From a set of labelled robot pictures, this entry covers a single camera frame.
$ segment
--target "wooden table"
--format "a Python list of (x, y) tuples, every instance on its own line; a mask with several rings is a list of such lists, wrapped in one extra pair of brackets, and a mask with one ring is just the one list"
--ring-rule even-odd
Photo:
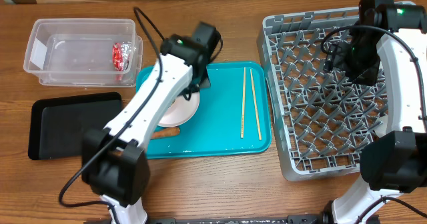
[[(427, 6), (427, 0), (410, 0)], [(80, 157), (32, 161), (27, 156), (31, 106), (39, 99), (117, 91), (129, 101), (135, 89), (46, 87), (23, 70), (29, 34), (40, 18), (93, 17), (134, 19), (141, 7), (165, 36), (191, 35), (198, 21), (215, 25), (224, 38), (217, 61), (259, 62), (256, 37), (268, 15), (353, 7), (359, 0), (162, 1), (0, 6), (0, 223), (82, 223), (104, 219), (104, 206), (66, 209), (57, 196), (80, 167)], [(145, 40), (143, 65), (155, 55)], [(289, 182), (281, 173), (275, 141), (259, 155), (151, 160), (151, 181), (143, 206), (151, 217), (177, 219), (286, 217), (319, 213), (341, 196), (358, 174), (315, 181)], [(68, 191), (68, 202), (97, 199), (81, 180)], [(427, 211), (427, 192), (417, 189), (402, 200)], [(378, 212), (383, 223), (425, 220), (395, 203)]]

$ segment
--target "blue tray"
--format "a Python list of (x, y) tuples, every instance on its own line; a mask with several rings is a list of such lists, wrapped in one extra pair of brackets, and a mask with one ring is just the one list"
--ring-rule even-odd
[[(240, 138), (242, 122), (242, 85), (246, 68), (245, 135)], [(138, 91), (153, 67), (143, 69), (137, 77)], [(250, 69), (258, 105), (262, 140), (258, 139)], [(150, 141), (147, 158), (210, 157), (261, 153), (272, 142), (270, 112), (264, 71), (254, 62), (213, 63), (207, 66), (211, 87), (200, 91), (200, 104), (194, 116), (180, 125), (176, 137)]]

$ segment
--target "clear plastic bin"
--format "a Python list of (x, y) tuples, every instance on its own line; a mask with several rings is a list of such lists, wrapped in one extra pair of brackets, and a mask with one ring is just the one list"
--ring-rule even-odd
[[(113, 45), (131, 42), (129, 65), (117, 71)], [(42, 85), (135, 87), (142, 40), (130, 19), (39, 19), (34, 23), (24, 70)]]

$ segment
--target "red candy wrapper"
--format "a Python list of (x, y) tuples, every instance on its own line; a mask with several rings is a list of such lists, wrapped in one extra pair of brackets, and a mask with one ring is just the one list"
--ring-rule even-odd
[(125, 71), (129, 65), (129, 56), (131, 54), (131, 42), (114, 43), (113, 45), (113, 64), (116, 70)]

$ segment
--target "gray crate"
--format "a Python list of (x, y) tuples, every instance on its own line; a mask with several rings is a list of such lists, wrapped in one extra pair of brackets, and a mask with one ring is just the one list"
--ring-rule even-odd
[[(373, 87), (353, 85), (344, 72), (322, 71), (321, 40), (358, 20), (358, 7), (266, 17), (258, 51), (272, 100), (283, 176), (301, 181), (359, 171), (361, 149), (388, 113), (384, 73)], [(326, 45), (351, 40), (348, 31)]]

